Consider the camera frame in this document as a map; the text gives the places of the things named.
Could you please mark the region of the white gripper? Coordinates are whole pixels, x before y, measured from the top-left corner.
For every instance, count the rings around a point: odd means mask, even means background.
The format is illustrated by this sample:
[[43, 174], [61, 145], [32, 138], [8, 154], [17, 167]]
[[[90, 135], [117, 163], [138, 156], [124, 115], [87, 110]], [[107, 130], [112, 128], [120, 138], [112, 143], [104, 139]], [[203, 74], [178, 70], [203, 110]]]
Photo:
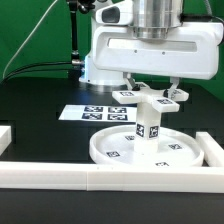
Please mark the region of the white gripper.
[[92, 58], [99, 69], [124, 72], [130, 91], [140, 90], [130, 73], [171, 77], [163, 96], [173, 99], [180, 78], [209, 80], [217, 73], [222, 38], [220, 23], [187, 22], [161, 40], [138, 39], [130, 27], [101, 26], [93, 36]]

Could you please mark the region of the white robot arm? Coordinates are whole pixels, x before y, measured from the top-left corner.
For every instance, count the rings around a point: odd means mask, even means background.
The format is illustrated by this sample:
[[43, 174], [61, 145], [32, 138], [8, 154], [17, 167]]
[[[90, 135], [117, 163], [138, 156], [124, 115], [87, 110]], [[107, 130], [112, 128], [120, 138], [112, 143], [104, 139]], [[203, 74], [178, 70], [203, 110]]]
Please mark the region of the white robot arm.
[[166, 76], [166, 96], [184, 101], [181, 78], [209, 80], [217, 73], [224, 22], [184, 14], [183, 0], [97, 0], [91, 28], [80, 77], [91, 86], [126, 84], [133, 90], [133, 73]]

